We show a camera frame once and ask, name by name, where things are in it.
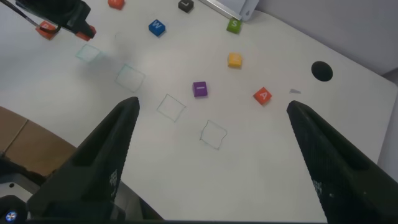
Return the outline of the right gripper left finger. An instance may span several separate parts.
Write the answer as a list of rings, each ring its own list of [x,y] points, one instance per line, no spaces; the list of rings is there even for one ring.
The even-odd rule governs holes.
[[[118,103],[74,154],[31,196],[27,208],[34,220],[123,220],[115,205],[139,100]]]

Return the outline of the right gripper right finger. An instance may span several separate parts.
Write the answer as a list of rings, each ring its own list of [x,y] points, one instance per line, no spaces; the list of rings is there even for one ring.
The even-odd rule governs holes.
[[[397,182],[311,107],[287,114],[328,223],[397,223]]]

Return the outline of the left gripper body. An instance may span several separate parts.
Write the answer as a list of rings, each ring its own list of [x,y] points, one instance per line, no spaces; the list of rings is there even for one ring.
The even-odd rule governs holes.
[[[91,8],[82,0],[16,0],[16,5],[74,34],[91,33],[86,22]]]

